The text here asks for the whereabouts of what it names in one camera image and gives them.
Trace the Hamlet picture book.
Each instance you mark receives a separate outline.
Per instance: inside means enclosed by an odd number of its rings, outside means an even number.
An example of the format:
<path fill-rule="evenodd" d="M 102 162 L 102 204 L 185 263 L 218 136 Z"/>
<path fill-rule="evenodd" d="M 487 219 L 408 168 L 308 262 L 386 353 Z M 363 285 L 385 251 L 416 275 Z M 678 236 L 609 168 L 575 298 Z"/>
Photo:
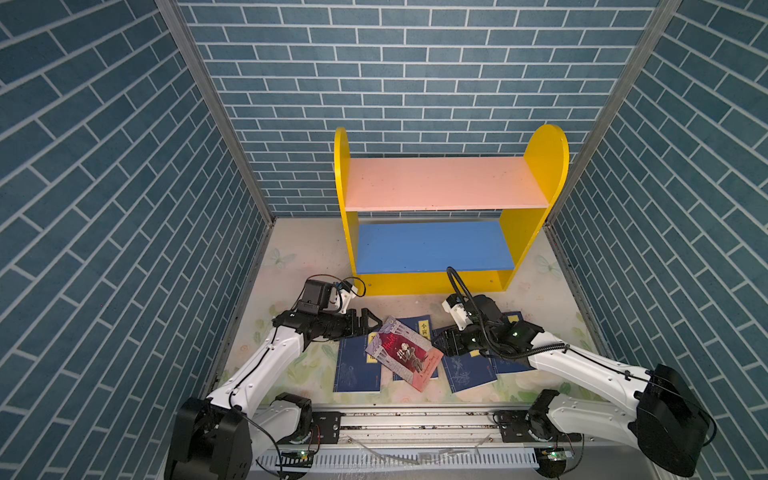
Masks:
<path fill-rule="evenodd" d="M 426 389 L 443 358 L 430 339 L 392 316 L 371 337 L 365 352 L 419 392 Z"/>

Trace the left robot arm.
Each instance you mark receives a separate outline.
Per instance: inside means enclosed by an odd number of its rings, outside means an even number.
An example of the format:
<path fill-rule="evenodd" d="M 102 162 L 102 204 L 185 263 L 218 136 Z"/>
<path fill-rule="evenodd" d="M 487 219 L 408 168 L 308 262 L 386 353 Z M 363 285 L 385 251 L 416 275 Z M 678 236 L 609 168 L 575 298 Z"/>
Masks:
<path fill-rule="evenodd" d="M 286 310 L 272 324 L 265 342 L 229 380 L 179 408 L 166 479 L 244 479 L 254 461 L 280 440 L 304 438 L 312 422 L 309 399 L 282 394 L 256 415 L 262 400 L 312 341 L 365 339 L 382 320 L 367 308 L 344 314 Z"/>

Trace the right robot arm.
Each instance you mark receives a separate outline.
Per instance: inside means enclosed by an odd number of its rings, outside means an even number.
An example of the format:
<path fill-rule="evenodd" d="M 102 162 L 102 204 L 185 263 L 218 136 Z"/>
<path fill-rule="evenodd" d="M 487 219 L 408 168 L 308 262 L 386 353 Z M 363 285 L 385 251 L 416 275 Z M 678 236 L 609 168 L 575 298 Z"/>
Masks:
<path fill-rule="evenodd" d="M 525 417 L 536 440 L 595 436 L 636 448 L 679 477 L 695 473 L 716 426 L 673 368 L 659 364 L 648 370 L 573 346 L 539 325 L 510 320 L 485 295 L 452 294 L 443 308 L 455 324 L 434 335 L 433 344 L 446 356 L 477 351 L 552 373 L 598 395 L 584 401 L 543 390 Z"/>

